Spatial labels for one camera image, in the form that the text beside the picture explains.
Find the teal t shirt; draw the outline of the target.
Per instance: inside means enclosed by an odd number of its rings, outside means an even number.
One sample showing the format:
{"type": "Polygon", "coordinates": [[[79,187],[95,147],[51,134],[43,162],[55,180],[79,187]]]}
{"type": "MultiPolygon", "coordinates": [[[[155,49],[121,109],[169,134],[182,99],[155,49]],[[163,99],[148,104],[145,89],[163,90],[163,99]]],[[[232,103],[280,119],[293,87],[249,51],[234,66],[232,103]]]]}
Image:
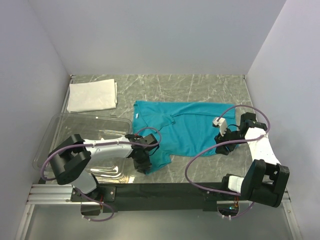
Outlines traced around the teal t shirt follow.
{"type": "Polygon", "coordinates": [[[136,101],[133,105],[132,130],[142,136],[154,134],[159,149],[151,155],[151,174],[171,163],[171,156],[194,157],[215,145],[219,129],[213,120],[223,115],[228,124],[236,124],[231,104],[214,102],[136,101]]]}

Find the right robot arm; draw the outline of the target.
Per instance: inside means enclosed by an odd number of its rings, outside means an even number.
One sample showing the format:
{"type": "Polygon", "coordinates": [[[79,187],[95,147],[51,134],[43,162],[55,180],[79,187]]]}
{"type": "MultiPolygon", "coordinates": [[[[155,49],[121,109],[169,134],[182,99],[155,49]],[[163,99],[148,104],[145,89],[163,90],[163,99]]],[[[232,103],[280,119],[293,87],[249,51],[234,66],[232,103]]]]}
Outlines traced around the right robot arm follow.
{"type": "Polygon", "coordinates": [[[281,165],[271,147],[267,125],[258,122],[254,113],[246,112],[240,117],[237,130],[230,130],[225,118],[216,117],[212,125],[219,128],[214,137],[217,144],[248,140],[252,164],[244,177],[227,174],[222,178],[219,193],[230,200],[237,193],[246,200],[277,208],[283,198],[290,170],[281,165]]]}

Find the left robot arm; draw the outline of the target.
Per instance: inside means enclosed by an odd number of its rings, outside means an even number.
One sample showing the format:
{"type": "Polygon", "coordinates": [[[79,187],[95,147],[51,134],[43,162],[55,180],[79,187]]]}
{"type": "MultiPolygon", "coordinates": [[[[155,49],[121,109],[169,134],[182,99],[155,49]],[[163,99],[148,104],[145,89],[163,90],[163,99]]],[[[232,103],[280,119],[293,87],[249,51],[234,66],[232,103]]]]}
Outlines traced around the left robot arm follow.
{"type": "Polygon", "coordinates": [[[86,171],[88,163],[97,160],[121,158],[133,160],[134,169],[147,173],[151,169],[150,152],[157,150],[161,140],[151,133],[146,136],[126,134],[106,139],[83,139],[79,134],[68,137],[47,157],[41,167],[41,177],[45,181],[44,170],[50,165],[54,178],[59,185],[71,184],[80,189],[88,201],[96,200],[100,195],[98,182],[92,173],[86,171]]]}

